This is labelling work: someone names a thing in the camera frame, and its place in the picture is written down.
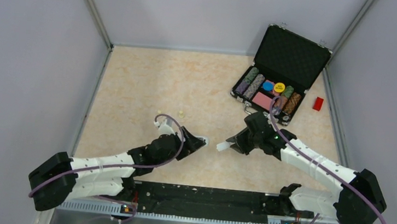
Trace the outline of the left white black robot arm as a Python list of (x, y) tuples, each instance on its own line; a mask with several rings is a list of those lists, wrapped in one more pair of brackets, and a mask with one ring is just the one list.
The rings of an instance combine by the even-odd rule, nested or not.
[(151, 173), (162, 164), (181, 160), (207, 146), (208, 138), (159, 128), (160, 135), (147, 145), (117, 155), (76, 158), (59, 152), (28, 175), (29, 197), (36, 211), (51, 210), (68, 200), (112, 196), (127, 200), (135, 191), (134, 178)]

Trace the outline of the white remote control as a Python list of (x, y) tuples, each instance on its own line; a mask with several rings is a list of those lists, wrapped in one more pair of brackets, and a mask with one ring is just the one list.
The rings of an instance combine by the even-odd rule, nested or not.
[(209, 139), (208, 139), (207, 137), (200, 137), (200, 136), (197, 136), (197, 139), (199, 139), (199, 140), (201, 140), (201, 141), (204, 142), (204, 145), (203, 145), (203, 146), (208, 146), (208, 144), (209, 144)]

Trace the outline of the white battery cover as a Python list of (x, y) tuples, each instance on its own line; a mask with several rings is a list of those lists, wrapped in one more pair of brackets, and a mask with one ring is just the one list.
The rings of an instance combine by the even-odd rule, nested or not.
[(229, 149), (230, 145), (231, 145), (231, 143), (229, 143), (229, 142), (221, 142), (221, 143), (216, 145), (216, 148), (220, 152), (220, 151), (224, 151), (226, 149)]

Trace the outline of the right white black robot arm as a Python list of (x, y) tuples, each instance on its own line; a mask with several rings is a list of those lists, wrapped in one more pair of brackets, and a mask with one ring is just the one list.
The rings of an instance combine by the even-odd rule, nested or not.
[(264, 113), (244, 118), (246, 127), (217, 145), (248, 155), (260, 149), (292, 165), (326, 189), (290, 184), (280, 190), (279, 208), (286, 215), (310, 211), (334, 217), (340, 224), (373, 224), (386, 210), (386, 202), (374, 173), (354, 171), (320, 155), (286, 129), (273, 125)]

